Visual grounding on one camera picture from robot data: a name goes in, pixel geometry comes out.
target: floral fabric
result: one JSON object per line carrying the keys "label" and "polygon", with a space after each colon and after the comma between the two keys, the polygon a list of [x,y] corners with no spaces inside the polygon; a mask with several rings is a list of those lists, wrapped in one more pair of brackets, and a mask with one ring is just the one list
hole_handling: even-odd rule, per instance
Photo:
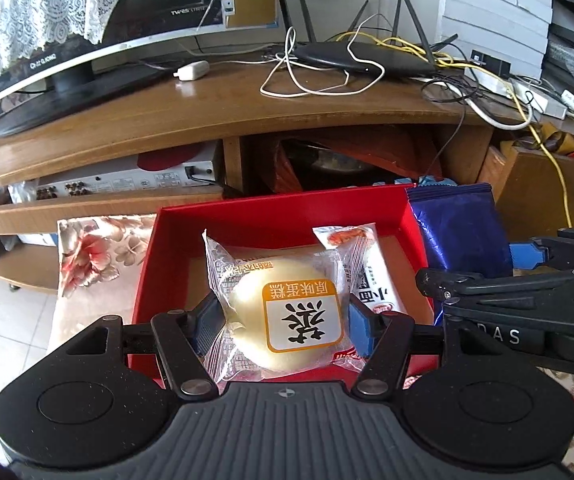
{"label": "floral fabric", "polygon": [[155,219],[132,215],[58,222],[60,281],[49,351],[106,314],[131,322]]}

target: metal screw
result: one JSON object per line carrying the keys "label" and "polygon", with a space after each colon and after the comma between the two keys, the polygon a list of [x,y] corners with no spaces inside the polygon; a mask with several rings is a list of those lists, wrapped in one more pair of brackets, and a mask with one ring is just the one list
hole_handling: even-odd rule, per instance
{"label": "metal screw", "polygon": [[200,396],[211,392],[211,383],[205,379],[190,379],[180,385],[185,395]]}
{"label": "metal screw", "polygon": [[366,379],[356,385],[356,389],[363,395],[377,396],[387,392],[389,386],[379,379]]}

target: orange label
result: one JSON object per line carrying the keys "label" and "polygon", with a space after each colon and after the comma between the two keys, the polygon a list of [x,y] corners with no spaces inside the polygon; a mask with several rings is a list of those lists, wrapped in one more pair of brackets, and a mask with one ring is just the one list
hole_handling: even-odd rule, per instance
{"label": "orange label", "polygon": [[331,346],[343,338],[336,286],[330,280],[267,283],[263,306],[272,352]]}

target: wooden shelf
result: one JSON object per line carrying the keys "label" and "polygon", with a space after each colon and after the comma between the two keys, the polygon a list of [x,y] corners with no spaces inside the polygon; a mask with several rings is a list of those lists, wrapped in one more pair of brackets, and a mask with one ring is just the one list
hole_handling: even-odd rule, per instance
{"label": "wooden shelf", "polygon": [[[0,139],[0,186],[93,162],[211,139],[359,124],[458,124],[461,105],[426,101],[416,82],[382,81],[351,97],[269,98],[258,91],[270,68],[222,64],[198,81],[162,82],[28,132]],[[338,83],[338,73],[307,71],[311,88]],[[348,89],[365,79],[353,78]],[[292,92],[286,73],[271,88]],[[502,120],[510,108],[489,104]],[[465,124],[483,124],[467,110]]]}
{"label": "wooden shelf", "polygon": [[1,205],[0,235],[54,233],[56,222],[61,219],[147,214],[155,213],[161,207],[221,199],[220,187],[196,186],[93,194]]}
{"label": "wooden shelf", "polygon": [[58,291],[58,248],[19,244],[0,256],[0,279],[23,288]]}

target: monitor stand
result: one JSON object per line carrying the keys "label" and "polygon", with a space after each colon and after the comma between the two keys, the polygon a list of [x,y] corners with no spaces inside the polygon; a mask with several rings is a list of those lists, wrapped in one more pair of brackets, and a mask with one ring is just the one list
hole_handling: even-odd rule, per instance
{"label": "monitor stand", "polygon": [[19,134],[149,86],[169,72],[145,65],[94,75],[91,62],[51,77],[54,88],[0,115],[0,137]]}

